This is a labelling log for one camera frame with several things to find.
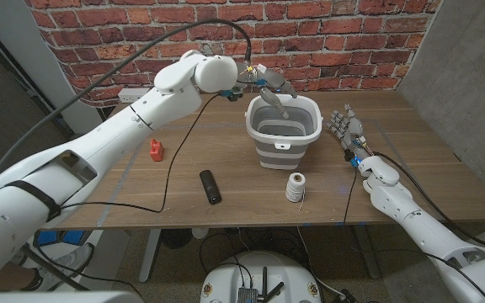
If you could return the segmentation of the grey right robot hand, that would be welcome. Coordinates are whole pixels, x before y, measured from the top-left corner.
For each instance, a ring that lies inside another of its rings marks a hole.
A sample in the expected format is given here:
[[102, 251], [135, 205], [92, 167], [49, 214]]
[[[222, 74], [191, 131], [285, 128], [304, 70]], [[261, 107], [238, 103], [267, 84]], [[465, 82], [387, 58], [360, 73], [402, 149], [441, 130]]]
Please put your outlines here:
[[345, 114], [334, 110], [326, 126], [340, 141], [344, 150], [355, 152], [365, 144], [363, 126], [349, 104], [344, 106]]

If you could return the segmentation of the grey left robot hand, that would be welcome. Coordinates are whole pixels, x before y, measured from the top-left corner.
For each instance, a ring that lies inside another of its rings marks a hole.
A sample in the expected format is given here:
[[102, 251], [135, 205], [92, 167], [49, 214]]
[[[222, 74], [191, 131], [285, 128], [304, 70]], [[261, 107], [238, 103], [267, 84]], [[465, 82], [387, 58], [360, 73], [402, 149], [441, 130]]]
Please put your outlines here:
[[288, 93], [292, 98], [296, 98], [296, 90], [288, 80], [275, 70], [261, 64], [250, 66], [248, 63], [238, 62], [237, 72], [238, 83], [259, 86], [261, 99], [267, 104], [274, 106], [282, 118], [286, 120], [289, 118], [289, 114], [281, 103], [280, 98], [270, 90], [270, 88], [279, 89], [283, 93]]

